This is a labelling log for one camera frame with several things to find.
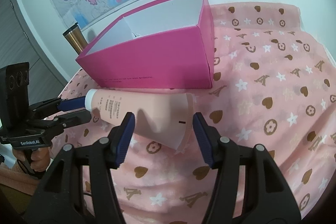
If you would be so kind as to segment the brown sleeved left forearm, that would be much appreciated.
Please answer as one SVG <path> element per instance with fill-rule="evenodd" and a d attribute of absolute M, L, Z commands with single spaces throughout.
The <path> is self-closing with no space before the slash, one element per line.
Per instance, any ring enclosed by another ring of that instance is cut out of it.
<path fill-rule="evenodd" d="M 32 196 L 38 184 L 38 179 L 23 173 L 17 164 L 9 168 L 4 163 L 1 163 L 1 185 Z"/>

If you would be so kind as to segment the person's left hand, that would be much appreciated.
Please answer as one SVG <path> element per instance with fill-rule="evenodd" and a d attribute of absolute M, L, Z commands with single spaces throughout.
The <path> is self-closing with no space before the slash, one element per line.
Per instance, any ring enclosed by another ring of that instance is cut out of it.
<path fill-rule="evenodd" d="M 20 160 L 21 162 L 26 161 L 23 151 L 12 149 L 12 153 L 17 160 Z M 47 147 L 37 149 L 31 154 L 31 160 L 32 163 L 30 164 L 30 167 L 32 170 L 36 172 L 45 171 L 51 162 L 50 149 Z"/>

